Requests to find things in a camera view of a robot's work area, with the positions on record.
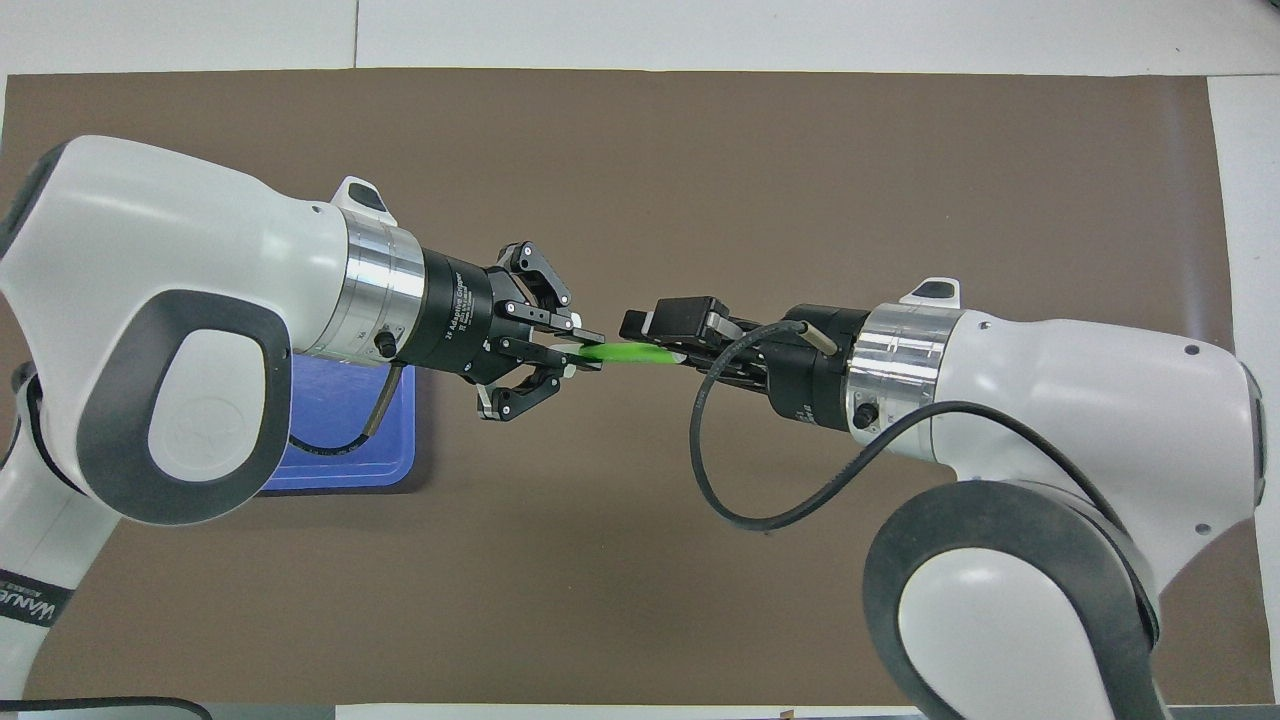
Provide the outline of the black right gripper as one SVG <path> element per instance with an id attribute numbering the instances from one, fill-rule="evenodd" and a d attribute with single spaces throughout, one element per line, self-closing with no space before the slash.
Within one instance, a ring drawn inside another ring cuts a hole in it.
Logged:
<path id="1" fill-rule="evenodd" d="M 836 355 L 826 356 L 795 334 L 778 334 L 763 342 L 763 355 L 756 346 L 736 355 L 716 382 L 735 388 L 767 387 L 771 406 L 781 418 L 847 432 L 849 359 L 869 314 L 826 305 L 791 307 L 783 318 L 814 325 L 836 343 Z M 684 351 L 684 365 L 705 375 L 728 343 L 759 325 L 733 316 L 713 296 L 692 296 L 659 299 L 650 311 L 627 310 L 620 336 L 652 345 L 712 347 Z"/>

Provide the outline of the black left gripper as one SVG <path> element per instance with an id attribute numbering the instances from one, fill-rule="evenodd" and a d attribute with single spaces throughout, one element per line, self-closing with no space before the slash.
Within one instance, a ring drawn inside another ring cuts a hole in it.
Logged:
<path id="1" fill-rule="evenodd" d="M 575 320 L 568 286 L 534 242 L 507 245 L 498 266 L 489 268 L 428 249 L 422 258 L 425 295 L 404 341 L 404 363 L 475 382 L 480 418 L 511 421 L 558 393 L 571 372 L 602 369 L 579 346 L 563 351 L 503 340 L 517 336 L 515 322 L 520 322 L 581 345 L 605 342 L 603 334 Z M 527 291 L 520 299 L 515 281 Z M 530 374 L 518 384 L 500 384 L 521 368 Z"/>

